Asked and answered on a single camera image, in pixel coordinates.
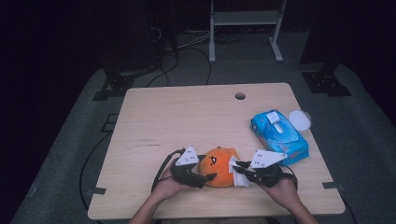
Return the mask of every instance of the white lid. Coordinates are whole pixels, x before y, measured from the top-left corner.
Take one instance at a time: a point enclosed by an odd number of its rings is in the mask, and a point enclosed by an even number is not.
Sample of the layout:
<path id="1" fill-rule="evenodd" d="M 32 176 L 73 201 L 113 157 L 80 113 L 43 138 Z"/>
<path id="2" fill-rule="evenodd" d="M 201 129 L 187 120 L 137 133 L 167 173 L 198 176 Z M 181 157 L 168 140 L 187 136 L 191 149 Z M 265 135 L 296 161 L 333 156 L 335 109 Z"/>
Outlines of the white lid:
<path id="1" fill-rule="evenodd" d="M 289 121 L 297 131 L 306 131 L 311 127 L 311 118 L 301 110 L 291 111 Z"/>

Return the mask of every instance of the orange toy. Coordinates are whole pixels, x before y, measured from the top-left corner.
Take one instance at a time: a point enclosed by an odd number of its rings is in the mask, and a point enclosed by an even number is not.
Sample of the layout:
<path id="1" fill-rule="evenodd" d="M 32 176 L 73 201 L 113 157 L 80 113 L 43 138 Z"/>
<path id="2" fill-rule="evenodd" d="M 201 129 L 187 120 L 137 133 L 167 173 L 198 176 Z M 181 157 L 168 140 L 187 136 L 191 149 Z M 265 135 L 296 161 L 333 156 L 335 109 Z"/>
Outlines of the orange toy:
<path id="1" fill-rule="evenodd" d="M 228 167 L 231 156 L 239 160 L 233 147 L 217 147 L 206 152 L 205 158 L 198 163 L 198 173 L 203 176 L 217 174 L 213 180 L 206 181 L 207 185 L 216 188 L 233 186 L 233 174 L 229 173 Z"/>

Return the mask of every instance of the hand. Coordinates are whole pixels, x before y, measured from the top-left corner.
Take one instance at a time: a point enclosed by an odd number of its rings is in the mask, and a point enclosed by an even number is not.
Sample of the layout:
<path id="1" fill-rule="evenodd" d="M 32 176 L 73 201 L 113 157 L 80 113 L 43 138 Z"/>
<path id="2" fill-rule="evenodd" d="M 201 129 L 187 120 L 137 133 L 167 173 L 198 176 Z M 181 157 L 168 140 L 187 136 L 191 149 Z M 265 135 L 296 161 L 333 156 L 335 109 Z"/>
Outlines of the hand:
<path id="1" fill-rule="evenodd" d="M 288 178 L 280 179 L 279 182 L 271 188 L 265 187 L 264 185 L 259 186 L 265 190 L 276 203 L 288 210 L 296 204 L 301 204 L 294 183 Z"/>
<path id="2" fill-rule="evenodd" d="M 298 223 L 318 224 L 318 221 L 301 202 L 292 180 L 282 178 L 271 188 L 263 185 L 259 186 L 264 189 L 276 203 L 288 209 Z"/>
<path id="3" fill-rule="evenodd" d="M 148 196 L 146 201 L 137 210 L 132 219 L 128 222 L 129 224 L 149 224 L 151 217 L 154 214 L 158 206 L 166 199 L 172 198 L 181 192 L 183 189 L 190 189 L 191 187 L 181 185 L 172 178 L 172 173 L 168 166 L 161 176 L 161 181 L 158 182 L 154 191 Z"/>
<path id="4" fill-rule="evenodd" d="M 176 180 L 173 179 L 172 173 L 170 171 L 170 167 L 172 166 L 172 164 L 163 171 L 163 175 L 160 178 L 161 181 L 158 182 L 154 191 L 152 191 L 152 194 L 158 197 L 159 200 L 166 200 L 172 198 L 183 189 L 191 188 L 190 186 L 179 184 Z"/>

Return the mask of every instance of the floor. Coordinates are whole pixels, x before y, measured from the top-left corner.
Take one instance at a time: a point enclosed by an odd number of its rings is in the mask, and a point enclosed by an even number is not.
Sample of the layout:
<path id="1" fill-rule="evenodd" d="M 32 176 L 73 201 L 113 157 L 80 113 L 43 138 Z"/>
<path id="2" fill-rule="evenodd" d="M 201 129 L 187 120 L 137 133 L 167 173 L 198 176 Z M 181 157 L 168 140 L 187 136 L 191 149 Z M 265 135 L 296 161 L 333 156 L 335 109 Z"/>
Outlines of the floor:
<path id="1" fill-rule="evenodd" d="M 216 45 L 217 60 L 207 60 L 207 42 L 180 51 L 179 61 L 163 57 L 163 71 L 138 77 L 133 88 L 287 82 L 313 121 L 311 131 L 340 194 L 350 206 L 345 213 L 317 216 L 320 223 L 392 223 L 396 220 L 396 130 L 361 85 L 359 77 L 340 64 L 335 75 L 351 96 L 312 93 L 303 72 L 321 64 L 299 64 L 308 33 L 279 35 L 284 62 L 277 63 L 268 43 L 270 34 L 229 35 Z M 179 34 L 183 45 L 197 34 Z M 92 75 L 78 97 L 52 149 L 12 223 L 125 223 L 126 220 L 90 220 L 87 208 L 100 174 L 120 112 L 122 97 L 94 101 L 106 81 L 104 71 Z M 106 120 L 110 122 L 104 128 Z M 277 217 L 284 224 L 291 217 Z"/>

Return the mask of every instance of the metal shelf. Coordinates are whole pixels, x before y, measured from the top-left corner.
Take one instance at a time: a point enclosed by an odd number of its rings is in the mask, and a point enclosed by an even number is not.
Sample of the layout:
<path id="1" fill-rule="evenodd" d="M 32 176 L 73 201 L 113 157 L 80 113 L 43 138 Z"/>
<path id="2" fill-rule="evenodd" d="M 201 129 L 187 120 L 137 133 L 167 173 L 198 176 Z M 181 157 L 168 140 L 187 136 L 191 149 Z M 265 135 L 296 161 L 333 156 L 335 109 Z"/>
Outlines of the metal shelf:
<path id="1" fill-rule="evenodd" d="M 276 24 L 278 14 L 278 10 L 215 12 L 214 25 Z"/>

